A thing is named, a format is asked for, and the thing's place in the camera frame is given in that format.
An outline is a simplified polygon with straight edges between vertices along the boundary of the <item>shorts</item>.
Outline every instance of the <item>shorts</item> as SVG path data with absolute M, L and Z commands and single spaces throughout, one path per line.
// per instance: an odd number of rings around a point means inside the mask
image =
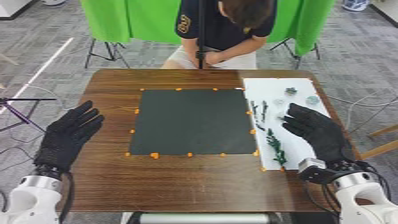
M 190 61 L 188 54 L 185 52 L 183 46 L 180 46 L 176 52 L 173 53 L 169 60 L 173 60 L 185 69 L 196 69 L 196 65 Z M 251 54 L 240 55 L 219 64 L 212 65 L 215 69 L 235 69 L 235 70 L 251 70 L 258 69 L 258 56 L 256 51 Z

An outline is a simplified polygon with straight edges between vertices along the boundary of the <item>wooden table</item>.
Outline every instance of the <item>wooden table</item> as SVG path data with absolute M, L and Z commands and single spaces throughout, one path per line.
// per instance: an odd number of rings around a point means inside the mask
M 302 192 L 297 172 L 261 172 L 252 155 L 130 156 L 130 130 L 141 89 L 231 89 L 242 78 L 309 78 L 334 120 L 320 83 L 302 71 L 100 70 L 84 99 L 94 101 L 105 126 L 75 164 L 73 211 L 306 212 L 318 211 Z M 315 198 L 324 203 L 318 186 Z

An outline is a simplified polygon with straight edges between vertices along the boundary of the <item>black t-shirt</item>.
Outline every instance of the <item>black t-shirt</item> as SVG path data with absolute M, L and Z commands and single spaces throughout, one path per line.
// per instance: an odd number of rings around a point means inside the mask
M 226 50 L 236 46 L 252 36 L 267 37 L 272 32 L 277 14 L 277 0 L 274 2 L 274 14 L 258 29 L 240 27 L 222 16 L 219 0 L 206 0 L 206 40 L 204 46 Z M 185 39 L 199 38 L 199 0 L 181 0 L 176 33 Z

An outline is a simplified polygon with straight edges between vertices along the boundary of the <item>person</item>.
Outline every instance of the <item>person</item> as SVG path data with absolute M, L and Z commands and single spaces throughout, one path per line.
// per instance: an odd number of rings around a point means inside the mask
M 181 0 L 176 34 L 181 47 L 162 69 L 197 69 L 199 1 Z M 276 0 L 206 0 L 204 68 L 256 69 L 256 51 L 265 46 L 277 15 Z

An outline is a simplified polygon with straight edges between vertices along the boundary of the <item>green backdrop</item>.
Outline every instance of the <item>green backdrop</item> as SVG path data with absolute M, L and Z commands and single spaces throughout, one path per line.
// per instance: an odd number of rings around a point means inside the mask
M 334 0 L 277 0 L 277 21 L 268 42 L 293 38 L 302 56 L 315 47 Z M 109 42 L 132 38 L 180 44 L 174 33 L 181 0 L 82 0 L 93 37 Z

